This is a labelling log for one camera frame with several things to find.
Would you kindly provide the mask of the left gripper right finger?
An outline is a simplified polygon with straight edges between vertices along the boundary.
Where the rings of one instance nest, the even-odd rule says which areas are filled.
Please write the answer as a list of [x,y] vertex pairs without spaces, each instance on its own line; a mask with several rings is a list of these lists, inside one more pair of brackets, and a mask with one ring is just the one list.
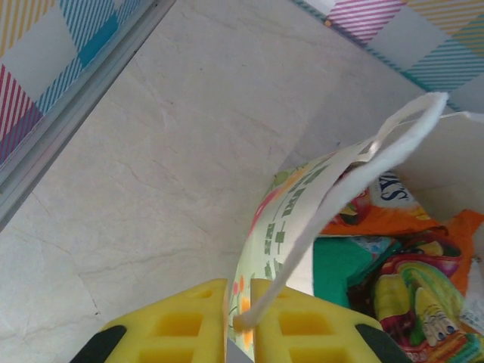
[[374,318],[285,287],[253,329],[254,363],[413,363]]

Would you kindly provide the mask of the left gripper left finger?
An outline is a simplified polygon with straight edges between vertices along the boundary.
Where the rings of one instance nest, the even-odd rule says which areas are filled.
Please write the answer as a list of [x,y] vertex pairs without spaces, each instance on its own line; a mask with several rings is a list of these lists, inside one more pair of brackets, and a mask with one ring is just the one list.
[[207,281],[113,319],[70,363],[225,363],[227,285]]

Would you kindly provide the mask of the teal snack packet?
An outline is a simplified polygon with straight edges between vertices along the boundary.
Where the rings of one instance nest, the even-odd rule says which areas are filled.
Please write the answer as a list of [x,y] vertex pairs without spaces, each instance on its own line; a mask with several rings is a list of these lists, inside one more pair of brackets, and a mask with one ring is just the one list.
[[345,308],[348,292],[377,270],[402,245],[384,236],[319,237],[313,244],[314,295]]

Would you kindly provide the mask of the orange Fox's candy bag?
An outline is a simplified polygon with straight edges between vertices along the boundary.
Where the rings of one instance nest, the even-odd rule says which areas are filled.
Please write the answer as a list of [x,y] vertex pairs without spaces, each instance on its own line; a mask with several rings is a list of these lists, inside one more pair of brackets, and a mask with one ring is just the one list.
[[461,320],[484,214],[398,237],[399,249],[349,290],[352,309],[378,320],[412,363],[484,363],[484,333]]
[[387,171],[371,182],[324,227],[321,236],[396,236],[439,226],[401,179]]

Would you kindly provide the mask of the white floral paper bag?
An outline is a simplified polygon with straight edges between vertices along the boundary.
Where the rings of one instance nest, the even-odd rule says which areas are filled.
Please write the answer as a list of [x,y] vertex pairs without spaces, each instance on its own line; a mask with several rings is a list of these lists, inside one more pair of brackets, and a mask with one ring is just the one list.
[[[445,93],[429,93],[392,115],[367,141],[277,174],[252,221],[236,270],[229,315],[249,310],[278,277],[306,228],[287,287],[314,296],[313,244],[345,205],[387,171],[443,226],[465,209],[484,214],[484,114],[444,114]],[[484,333],[484,296],[469,287],[461,320]],[[253,330],[230,332],[253,361]]]

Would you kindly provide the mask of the aluminium table side rail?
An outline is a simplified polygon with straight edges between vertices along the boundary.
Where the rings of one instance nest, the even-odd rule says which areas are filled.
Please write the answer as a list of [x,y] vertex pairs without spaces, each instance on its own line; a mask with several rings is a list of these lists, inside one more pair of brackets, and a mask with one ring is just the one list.
[[0,231],[175,0],[0,0]]

